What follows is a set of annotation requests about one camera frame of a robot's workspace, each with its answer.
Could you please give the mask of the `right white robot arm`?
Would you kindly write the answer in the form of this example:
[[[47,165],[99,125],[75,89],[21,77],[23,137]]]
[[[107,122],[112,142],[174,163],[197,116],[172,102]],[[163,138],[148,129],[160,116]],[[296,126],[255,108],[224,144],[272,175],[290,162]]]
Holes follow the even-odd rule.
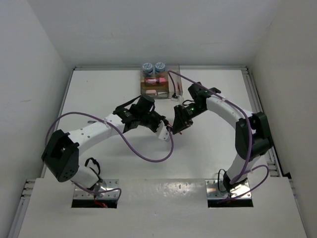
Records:
[[[235,106],[217,88],[206,89],[201,83],[192,84],[188,91],[192,102],[174,107],[172,133],[177,134],[193,124],[193,118],[210,111],[224,119],[235,130],[236,157],[223,175],[226,191],[247,178],[255,162],[273,146],[267,116]]]

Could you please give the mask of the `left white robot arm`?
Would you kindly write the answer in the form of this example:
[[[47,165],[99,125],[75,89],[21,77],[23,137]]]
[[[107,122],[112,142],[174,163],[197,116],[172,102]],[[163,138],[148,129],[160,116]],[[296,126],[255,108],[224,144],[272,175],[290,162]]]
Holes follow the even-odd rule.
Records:
[[[155,111],[155,101],[140,95],[115,108],[104,119],[96,119],[86,127],[70,132],[55,131],[42,154],[42,160],[59,182],[72,181],[85,189],[93,189],[101,181],[94,169],[79,164],[79,157],[91,147],[138,126],[150,129],[161,140],[168,140],[168,120]]]

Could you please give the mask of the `blue tape roll stack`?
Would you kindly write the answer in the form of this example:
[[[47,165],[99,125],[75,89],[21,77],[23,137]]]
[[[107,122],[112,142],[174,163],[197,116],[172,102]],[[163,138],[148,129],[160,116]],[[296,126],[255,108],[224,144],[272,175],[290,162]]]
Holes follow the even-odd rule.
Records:
[[[151,78],[153,76],[153,65],[150,62],[146,62],[141,67],[141,73],[144,78]]]

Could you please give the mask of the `pink cap glue stick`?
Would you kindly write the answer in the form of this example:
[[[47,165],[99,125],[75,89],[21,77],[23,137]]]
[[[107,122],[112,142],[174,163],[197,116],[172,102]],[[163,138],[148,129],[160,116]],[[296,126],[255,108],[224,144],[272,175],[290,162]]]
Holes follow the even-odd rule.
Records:
[[[166,79],[164,77],[160,78],[145,78],[144,79],[145,84],[150,84],[150,85],[157,85],[157,84],[165,84]]]

